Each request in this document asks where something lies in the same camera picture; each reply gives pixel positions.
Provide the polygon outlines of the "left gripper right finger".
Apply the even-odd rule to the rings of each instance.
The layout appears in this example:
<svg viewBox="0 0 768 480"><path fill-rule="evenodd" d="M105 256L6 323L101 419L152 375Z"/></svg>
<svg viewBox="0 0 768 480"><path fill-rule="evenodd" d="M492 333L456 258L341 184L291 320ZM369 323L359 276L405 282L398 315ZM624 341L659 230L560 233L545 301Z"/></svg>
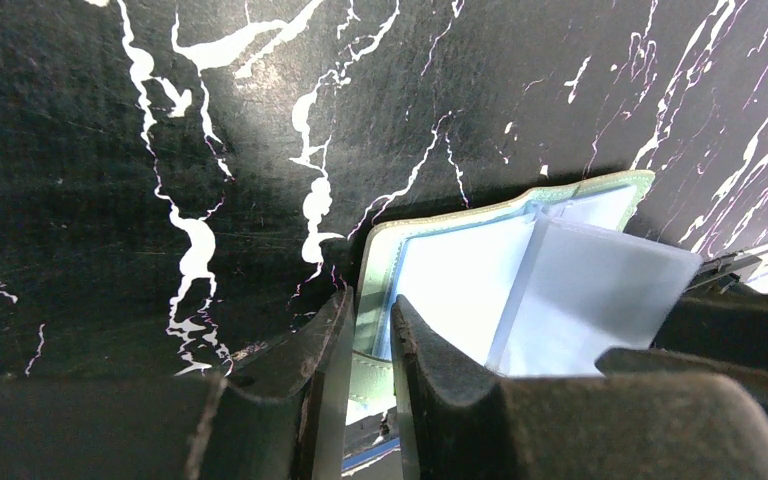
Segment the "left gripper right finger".
<svg viewBox="0 0 768 480"><path fill-rule="evenodd" d="M391 311L408 479L768 479L768 417L707 373L506 378Z"/></svg>

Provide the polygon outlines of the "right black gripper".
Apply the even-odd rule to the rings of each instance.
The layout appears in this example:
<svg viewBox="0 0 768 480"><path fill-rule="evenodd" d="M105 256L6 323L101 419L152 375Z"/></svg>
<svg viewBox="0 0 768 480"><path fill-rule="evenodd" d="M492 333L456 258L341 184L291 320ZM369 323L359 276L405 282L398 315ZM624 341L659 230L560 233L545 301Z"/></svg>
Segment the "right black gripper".
<svg viewBox="0 0 768 480"><path fill-rule="evenodd" d="M768 243L704 262L685 293L729 290L768 291ZM603 374L723 375L739 383L768 417L768 295L684 296L653 346L662 350L611 348L595 366Z"/></svg>

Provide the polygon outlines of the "green card holder wallet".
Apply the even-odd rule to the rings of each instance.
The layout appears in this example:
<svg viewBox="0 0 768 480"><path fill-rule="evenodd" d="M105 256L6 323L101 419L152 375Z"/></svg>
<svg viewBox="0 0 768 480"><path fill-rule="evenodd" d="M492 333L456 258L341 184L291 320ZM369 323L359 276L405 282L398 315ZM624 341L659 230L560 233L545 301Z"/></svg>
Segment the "green card holder wallet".
<svg viewBox="0 0 768 480"><path fill-rule="evenodd" d="M401 298L508 377L593 376L606 350L647 348L702 262L625 232L654 178L610 173L375 226L360 267L347 422L396 404L390 325Z"/></svg>

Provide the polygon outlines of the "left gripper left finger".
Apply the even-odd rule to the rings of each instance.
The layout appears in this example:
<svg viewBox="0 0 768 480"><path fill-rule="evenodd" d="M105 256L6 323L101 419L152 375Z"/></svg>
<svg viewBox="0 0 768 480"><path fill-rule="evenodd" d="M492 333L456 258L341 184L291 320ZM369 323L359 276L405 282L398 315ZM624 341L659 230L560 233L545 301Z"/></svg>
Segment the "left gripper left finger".
<svg viewBox="0 0 768 480"><path fill-rule="evenodd" d="M0 479L336 479L354 324L347 288L230 375L0 380Z"/></svg>

